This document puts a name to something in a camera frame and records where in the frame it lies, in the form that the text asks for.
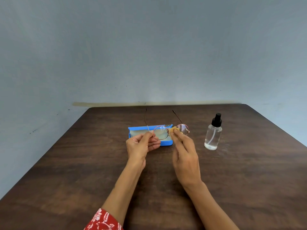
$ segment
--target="eyeglasses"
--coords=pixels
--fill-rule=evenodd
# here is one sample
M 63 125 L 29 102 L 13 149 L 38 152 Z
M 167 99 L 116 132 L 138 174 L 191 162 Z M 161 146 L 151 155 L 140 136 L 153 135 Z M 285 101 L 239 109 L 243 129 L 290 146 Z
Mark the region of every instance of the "eyeglasses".
M 145 119 L 146 112 L 147 112 L 147 108 L 146 108 L 145 114 L 144 114 L 144 121 L 145 121 L 145 124 L 147 126 L 148 131 L 150 131 L 149 128 L 148 128 L 148 125 L 146 123 L 146 119 Z M 179 119 L 179 121 L 181 122 L 181 124 L 177 125 L 176 127 L 179 128 L 180 132 L 182 132 L 183 134 L 187 135 L 190 132 L 188 126 L 186 124 L 183 124 L 180 119 Z M 153 133 L 155 133 L 156 136 L 160 140 L 166 139 L 169 136 L 169 128 L 167 128 L 165 126 L 157 126 L 153 130 Z

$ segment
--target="blue eyeglasses case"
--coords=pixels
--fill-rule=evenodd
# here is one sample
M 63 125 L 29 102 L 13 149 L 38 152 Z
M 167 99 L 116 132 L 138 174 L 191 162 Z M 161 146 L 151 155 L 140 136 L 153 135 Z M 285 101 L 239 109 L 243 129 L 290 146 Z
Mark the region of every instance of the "blue eyeglasses case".
M 148 126 L 148 129 L 150 131 L 153 131 L 157 126 L 165 126 L 166 128 L 171 128 L 173 125 L 155 125 L 155 126 Z M 134 137 L 138 134 L 146 133 L 148 132 L 147 126 L 144 127 L 128 127 L 129 129 L 129 138 Z M 161 140 L 160 146 L 170 146 L 173 144 L 173 141 L 171 139 L 171 136 L 169 135 L 166 139 Z

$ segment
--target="transparent bottle body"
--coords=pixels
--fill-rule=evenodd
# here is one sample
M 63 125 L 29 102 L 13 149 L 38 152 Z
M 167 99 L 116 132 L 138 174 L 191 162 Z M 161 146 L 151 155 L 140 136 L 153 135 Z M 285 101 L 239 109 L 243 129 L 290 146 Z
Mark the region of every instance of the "transparent bottle body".
M 216 150 L 222 133 L 222 127 L 214 127 L 211 124 L 208 127 L 205 139 L 205 147 L 209 150 Z

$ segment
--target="gray wall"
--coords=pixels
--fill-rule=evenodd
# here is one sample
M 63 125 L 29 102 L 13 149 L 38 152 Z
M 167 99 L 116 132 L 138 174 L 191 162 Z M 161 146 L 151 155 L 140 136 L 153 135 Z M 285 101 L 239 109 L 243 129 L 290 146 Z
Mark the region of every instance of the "gray wall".
M 307 145 L 307 0 L 0 0 L 0 198 L 73 102 L 249 104 Z

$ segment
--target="red sleeve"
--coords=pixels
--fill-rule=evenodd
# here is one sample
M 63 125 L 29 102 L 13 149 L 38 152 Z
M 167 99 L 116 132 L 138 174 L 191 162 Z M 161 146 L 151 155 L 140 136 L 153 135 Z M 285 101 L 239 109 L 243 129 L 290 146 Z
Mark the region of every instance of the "red sleeve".
M 105 210 L 99 208 L 84 230 L 124 230 L 122 226 Z

